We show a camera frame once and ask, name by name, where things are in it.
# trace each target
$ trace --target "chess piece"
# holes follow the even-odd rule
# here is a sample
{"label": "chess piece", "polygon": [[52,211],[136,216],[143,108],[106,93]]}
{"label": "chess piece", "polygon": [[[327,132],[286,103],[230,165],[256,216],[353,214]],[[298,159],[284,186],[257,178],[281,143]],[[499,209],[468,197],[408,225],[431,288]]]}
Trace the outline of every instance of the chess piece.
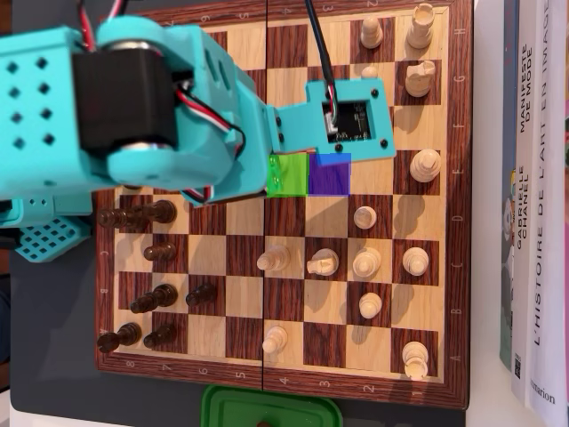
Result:
{"label": "chess piece", "polygon": [[338,255],[332,249],[320,249],[314,254],[312,260],[307,262],[306,267],[311,274],[331,276],[339,265]]}
{"label": "chess piece", "polygon": [[176,329],[174,325],[162,325],[156,331],[144,337],[144,346],[154,349],[160,344],[166,344],[174,341],[176,338]]}
{"label": "chess piece", "polygon": [[161,242],[144,250],[144,258],[149,261],[168,261],[174,256],[176,256],[176,246],[170,242]]}
{"label": "chess piece", "polygon": [[354,213],[354,222],[362,230],[370,229],[376,221],[377,214],[370,206],[358,207]]}
{"label": "chess piece", "polygon": [[360,41],[367,49],[375,49],[383,40],[383,30],[377,18],[365,18],[362,24],[362,34]]}
{"label": "chess piece", "polygon": [[291,260],[288,249],[282,245],[271,246],[257,260],[257,268],[265,271],[279,271],[284,269]]}
{"label": "chess piece", "polygon": [[374,66],[362,69],[362,78],[377,78],[377,68]]}
{"label": "chess piece", "polygon": [[420,247],[407,249],[403,254],[403,268],[414,276],[422,276],[429,266],[429,256]]}
{"label": "chess piece", "polygon": [[374,318],[382,305],[380,296],[370,292],[359,299],[359,312],[364,318]]}
{"label": "chess piece", "polygon": [[372,247],[365,247],[359,250],[352,263],[352,268],[356,276],[360,278],[370,278],[375,274],[381,265],[380,253]]}
{"label": "chess piece", "polygon": [[217,288],[211,283],[204,283],[191,291],[186,296],[186,304],[189,307],[196,307],[209,301],[215,301],[217,296]]}
{"label": "chess piece", "polygon": [[405,89],[407,93],[415,98],[425,96],[430,91],[430,87],[435,81],[435,63],[425,60],[419,65],[407,67],[407,77],[405,78]]}
{"label": "chess piece", "polygon": [[127,323],[122,325],[116,334],[109,332],[103,334],[97,340],[97,347],[101,353],[110,353],[118,349],[119,345],[133,345],[138,342],[142,336],[140,326],[136,323]]}
{"label": "chess piece", "polygon": [[402,352],[405,374],[414,381],[422,380],[429,373],[429,352],[420,342],[408,342]]}
{"label": "chess piece", "polygon": [[284,348],[288,335],[280,326],[273,326],[267,332],[265,341],[263,341],[263,350],[267,354],[275,353]]}
{"label": "chess piece", "polygon": [[407,31],[407,43],[415,49],[427,47],[433,39],[431,27],[435,21],[433,6],[421,3],[413,11],[412,25]]}
{"label": "chess piece", "polygon": [[172,285],[157,286],[152,292],[146,292],[131,304],[134,314],[147,313],[158,307],[169,307],[178,299],[178,291]]}
{"label": "chess piece", "polygon": [[441,172],[441,156],[433,149],[422,149],[413,157],[409,172],[418,182],[431,182]]}

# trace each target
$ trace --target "green container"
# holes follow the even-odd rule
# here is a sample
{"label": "green container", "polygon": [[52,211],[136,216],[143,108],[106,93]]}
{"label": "green container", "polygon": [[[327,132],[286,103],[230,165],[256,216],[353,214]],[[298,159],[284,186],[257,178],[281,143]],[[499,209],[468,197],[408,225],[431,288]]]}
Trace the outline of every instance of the green container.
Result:
{"label": "green container", "polygon": [[341,427],[329,399],[210,385],[202,396],[200,427]]}

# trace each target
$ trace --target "dark square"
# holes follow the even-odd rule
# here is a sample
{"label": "dark square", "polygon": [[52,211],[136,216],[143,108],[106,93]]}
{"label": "dark square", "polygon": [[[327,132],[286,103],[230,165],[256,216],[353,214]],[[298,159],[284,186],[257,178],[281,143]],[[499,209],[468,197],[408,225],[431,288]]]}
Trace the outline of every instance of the dark square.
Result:
{"label": "dark square", "polygon": [[265,278],[263,316],[271,320],[304,320],[304,280]]}
{"label": "dark square", "polygon": [[[354,214],[362,206],[370,206],[377,215],[375,224],[362,230],[354,223]],[[352,194],[348,198],[349,238],[391,238],[393,221],[393,196]]]}
{"label": "dark square", "polygon": [[348,276],[348,240],[346,238],[305,238],[305,260],[308,262],[320,249],[332,249],[337,255],[340,265],[331,276],[319,276],[310,274],[304,263],[304,278],[312,280],[332,280],[345,282]]}
{"label": "dark square", "polygon": [[[373,318],[364,318],[359,312],[359,300],[368,293],[381,298],[381,310]],[[346,322],[348,325],[391,327],[391,285],[372,282],[348,282]]]}
{"label": "dark square", "polygon": [[152,271],[155,273],[188,274],[188,235],[185,234],[154,234],[153,245],[170,242],[176,247],[176,256],[168,261],[152,262]]}
{"label": "dark square", "polygon": [[226,207],[224,203],[189,207],[189,234],[223,236]]}
{"label": "dark square", "polygon": [[304,365],[346,367],[346,325],[306,322]]}
{"label": "dark square", "polygon": [[153,350],[167,353],[188,353],[188,315],[184,313],[152,312],[152,330],[162,325],[173,325],[176,337],[172,342],[160,344]]}
{"label": "dark square", "polygon": [[304,237],[306,198],[271,197],[265,199],[265,236]]}
{"label": "dark square", "polygon": [[[148,194],[122,195],[118,199],[118,206],[121,209],[129,209],[135,206],[148,205],[150,203],[152,203],[152,196]],[[122,229],[119,229],[119,233],[152,234],[152,221],[148,221],[146,227],[143,229],[136,227],[124,227]]]}
{"label": "dark square", "polygon": [[267,68],[306,67],[308,40],[308,25],[267,28]]}
{"label": "dark square", "polygon": [[[409,274],[403,267],[407,249],[420,247],[429,256],[429,266],[422,276]],[[438,286],[438,242],[433,240],[393,240],[393,283]]]}
{"label": "dark square", "polygon": [[399,374],[405,373],[405,364],[403,363],[403,348],[409,342],[420,342],[427,347],[429,360],[429,376],[437,376],[438,362],[438,332],[437,331],[421,331],[417,329],[391,329],[391,372]]}
{"label": "dark square", "polygon": [[225,357],[262,360],[262,318],[225,318]]}
{"label": "dark square", "polygon": [[441,60],[432,60],[435,64],[435,81],[429,93],[420,98],[415,98],[407,93],[405,80],[407,78],[407,68],[419,65],[422,60],[403,60],[395,63],[395,93],[394,105],[440,105],[441,104]]}
{"label": "dark square", "polygon": [[[225,316],[225,276],[198,276],[190,274],[188,293],[206,283],[215,286],[215,300],[203,302],[196,307],[188,306],[188,313],[206,316]],[[180,295],[180,298],[186,298],[186,295]]]}
{"label": "dark square", "polygon": [[410,172],[411,162],[418,150],[399,149],[393,160],[393,194],[438,196],[441,191],[441,174],[431,182],[418,182]]}
{"label": "dark square", "polygon": [[360,41],[362,20],[352,20],[349,34],[349,62],[366,64],[371,62],[393,62],[395,60],[395,18],[380,18],[383,40],[375,49],[367,49]]}
{"label": "dark square", "polygon": [[263,236],[226,236],[227,275],[261,278],[257,260],[263,253]]}
{"label": "dark square", "polygon": [[152,273],[120,271],[118,273],[118,309],[129,310],[131,303],[152,291]]}

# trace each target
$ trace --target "light square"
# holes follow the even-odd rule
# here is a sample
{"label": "light square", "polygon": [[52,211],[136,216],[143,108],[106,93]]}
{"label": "light square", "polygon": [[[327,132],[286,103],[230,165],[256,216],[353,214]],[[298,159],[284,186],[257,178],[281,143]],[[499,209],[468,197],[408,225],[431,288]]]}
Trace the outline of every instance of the light square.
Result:
{"label": "light square", "polygon": [[445,289],[442,286],[394,284],[391,293],[392,327],[443,333]]}
{"label": "light square", "polygon": [[264,200],[260,197],[227,203],[227,234],[263,235]]}
{"label": "light square", "polygon": [[304,238],[289,236],[266,236],[265,250],[271,246],[282,245],[291,256],[289,264],[280,271],[265,271],[266,278],[304,278]]}
{"label": "light square", "polygon": [[225,276],[225,236],[188,235],[188,273]]}
{"label": "light square", "polygon": [[[352,264],[356,254],[364,247],[371,247],[381,255],[381,264],[378,270],[370,278],[361,278],[354,273]],[[378,238],[349,238],[348,239],[348,281],[350,282],[375,282],[391,283],[391,255],[393,254],[391,240]]]}
{"label": "light square", "polygon": [[393,196],[393,238],[445,240],[442,196]]}
{"label": "light square", "polygon": [[188,314],[188,354],[225,357],[225,318]]}
{"label": "light square", "polygon": [[346,325],[347,283],[304,281],[304,321]]}
{"label": "light square", "polygon": [[391,331],[386,327],[347,326],[346,367],[389,373]]}
{"label": "light square", "polygon": [[262,318],[263,278],[225,277],[225,314],[234,318]]}
{"label": "light square", "polygon": [[348,236],[347,197],[307,197],[306,236],[345,238]]}

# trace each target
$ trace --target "pawn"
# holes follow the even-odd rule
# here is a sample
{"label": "pawn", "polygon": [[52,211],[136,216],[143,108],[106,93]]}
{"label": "pawn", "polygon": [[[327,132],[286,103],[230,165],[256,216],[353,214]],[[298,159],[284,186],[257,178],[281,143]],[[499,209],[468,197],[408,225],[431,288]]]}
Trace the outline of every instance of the pawn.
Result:
{"label": "pawn", "polygon": [[273,326],[267,332],[267,336],[265,336],[263,350],[267,354],[275,353],[284,348],[287,339],[288,335],[282,327]]}
{"label": "pawn", "polygon": [[176,338],[176,329],[174,325],[162,325],[156,331],[144,337],[144,346],[154,349],[160,344],[166,344],[174,341]]}
{"label": "pawn", "polygon": [[144,250],[144,258],[149,261],[168,261],[174,256],[176,256],[176,246],[170,242],[161,242]]}
{"label": "pawn", "polygon": [[142,336],[140,326],[136,323],[127,323],[122,325],[116,334],[110,332],[103,334],[97,340],[97,347],[101,353],[110,353],[118,349],[119,345],[133,345],[138,342]]}
{"label": "pawn", "polygon": [[435,63],[425,60],[419,65],[407,67],[405,89],[414,98],[425,96],[435,81]]}
{"label": "pawn", "polygon": [[196,307],[197,305],[214,301],[216,296],[217,288],[210,283],[204,283],[186,296],[186,304],[189,307]]}
{"label": "pawn", "polygon": [[178,299],[178,291],[172,285],[157,286],[152,292],[146,292],[131,304],[134,314],[148,313],[158,307],[170,307]]}
{"label": "pawn", "polygon": [[429,352],[420,342],[408,342],[402,351],[405,374],[414,381],[422,380],[429,373]]}
{"label": "pawn", "polygon": [[413,11],[412,25],[407,32],[407,43],[415,49],[427,47],[433,39],[431,27],[435,21],[433,6],[421,3]]}
{"label": "pawn", "polygon": [[362,24],[362,34],[359,37],[367,49],[375,49],[383,40],[383,30],[377,18],[365,18]]}
{"label": "pawn", "polygon": [[422,276],[429,266],[429,255],[420,247],[407,249],[403,254],[403,268],[413,276]]}
{"label": "pawn", "polygon": [[307,262],[306,268],[311,274],[331,276],[339,265],[338,255],[332,249],[320,249],[314,254],[312,260]]}
{"label": "pawn", "polygon": [[418,182],[431,182],[441,172],[441,156],[433,149],[422,149],[413,157],[409,172]]}

